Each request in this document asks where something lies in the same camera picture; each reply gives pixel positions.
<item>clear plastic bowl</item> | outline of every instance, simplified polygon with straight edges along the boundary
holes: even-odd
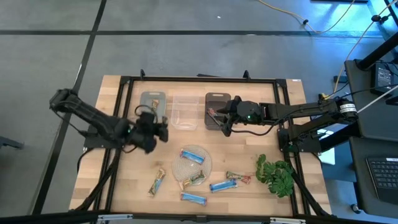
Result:
[[[198,126],[199,96],[174,96],[172,125],[179,130],[195,130]]]

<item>wooden tabletop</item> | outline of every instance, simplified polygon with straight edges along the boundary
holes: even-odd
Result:
[[[99,90],[96,108],[112,114],[114,102],[118,94],[120,76],[105,75]],[[290,104],[305,103],[301,80],[287,80]],[[271,84],[263,83],[201,83],[201,82],[134,82],[128,118],[135,120],[134,108],[139,105],[143,91],[163,91],[166,94],[166,116],[171,117],[174,95],[199,96],[198,126],[194,131],[182,131],[169,125],[169,141],[158,141],[155,150],[145,155],[143,150],[136,149],[132,153],[122,153],[118,176],[112,201],[112,212],[131,213],[173,213],[173,214],[207,214],[207,215],[278,215],[291,216],[292,209],[289,197],[278,198],[271,194],[267,186],[260,183],[255,173],[255,162],[258,155],[265,154],[267,160],[283,161],[278,150],[277,135],[274,128],[266,136],[253,136],[246,133],[232,133],[227,138],[221,131],[209,131],[205,128],[205,95],[208,92],[229,93],[233,98],[241,96],[243,100],[254,102],[275,103]],[[283,93],[279,91],[281,102]],[[305,123],[308,118],[295,119],[296,124]],[[248,129],[258,133],[264,132],[267,126],[238,124],[236,130]],[[188,193],[208,198],[207,206],[180,200],[181,189],[172,173],[172,163],[181,148],[186,145],[199,145],[210,154],[213,167],[209,178],[198,186],[189,187]],[[316,157],[309,153],[301,153],[305,183],[322,208],[331,212],[326,193],[322,169]],[[70,208],[76,208],[87,197],[97,184],[100,176],[104,149],[95,149],[81,161],[80,171],[75,184]],[[154,198],[147,192],[156,177],[159,168],[166,171],[166,176]],[[253,175],[249,185],[238,182],[235,189],[211,193],[209,184],[225,180],[226,171]],[[104,188],[101,208],[104,207],[107,186]],[[300,191],[296,186],[298,209],[303,213]]]

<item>green plant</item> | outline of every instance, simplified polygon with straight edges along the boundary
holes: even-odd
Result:
[[[290,164],[284,161],[268,162],[266,155],[261,154],[256,167],[257,179],[268,184],[269,192],[280,198],[293,193],[293,169]]]

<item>yellow cable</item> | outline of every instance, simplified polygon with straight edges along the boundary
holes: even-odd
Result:
[[[300,16],[300,15],[294,13],[294,12],[289,12],[289,11],[286,11],[286,10],[283,10],[283,9],[279,9],[279,8],[274,7],[274,6],[271,6],[270,4],[265,3],[264,1],[261,1],[261,0],[258,0],[258,1],[261,2],[262,4],[266,5],[266,6],[270,7],[271,9],[275,9],[275,10],[277,10],[277,11],[279,11],[279,12],[284,12],[284,13],[290,14],[290,15],[292,15],[292,16],[295,16],[295,17],[298,17],[298,18],[302,19],[303,21],[305,20],[302,16]],[[316,31],[316,30],[314,30],[314,29],[312,28],[312,26],[311,26],[309,23],[306,23],[305,25],[307,25],[307,26],[308,26],[312,31],[314,31],[314,33],[316,33],[316,34],[323,34],[323,33],[326,33],[326,32],[328,32],[329,30],[331,30],[332,28],[334,28],[334,26],[336,26],[337,23],[340,22],[340,20],[346,15],[346,13],[347,13],[348,10],[351,8],[351,6],[354,4],[354,2],[355,2],[355,0],[353,0],[353,1],[351,2],[351,4],[348,6],[347,10],[346,10],[346,11],[343,13],[343,15],[340,17],[340,19],[338,19],[337,22],[336,22],[333,26],[331,26],[329,29],[327,29],[327,30],[324,30],[324,31]]]
[[[379,13],[378,16],[380,16],[386,9],[388,9],[388,7],[390,7],[392,4],[394,4],[394,3],[397,2],[397,1],[398,1],[398,0],[392,1],[387,7],[385,7],[385,8]],[[348,60],[348,58],[349,58],[349,56],[351,55],[351,53],[353,53],[353,50],[355,49],[355,47],[359,44],[359,41],[362,40],[362,38],[365,36],[365,33],[368,31],[368,29],[369,29],[373,24],[374,24],[374,22],[372,22],[372,23],[368,26],[368,28],[366,28],[366,30],[363,32],[362,36],[359,38],[359,40],[358,40],[357,43],[354,45],[354,47],[350,50],[350,52],[348,53],[348,55],[347,55],[347,57],[346,57],[346,60],[344,60],[344,61],[347,61],[347,60]],[[343,73],[343,70],[344,70],[344,64],[343,64],[343,66],[341,66],[340,72],[339,72],[339,74],[338,74],[338,76],[337,76],[335,89],[333,90],[333,93],[332,93],[331,95],[329,95],[327,98],[333,96],[333,95],[336,93],[337,86],[338,86],[338,80],[340,79],[340,76],[341,76],[341,74]]]

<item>keyboard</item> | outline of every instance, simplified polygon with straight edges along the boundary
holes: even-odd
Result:
[[[385,202],[398,205],[398,158],[367,158],[377,197]]]

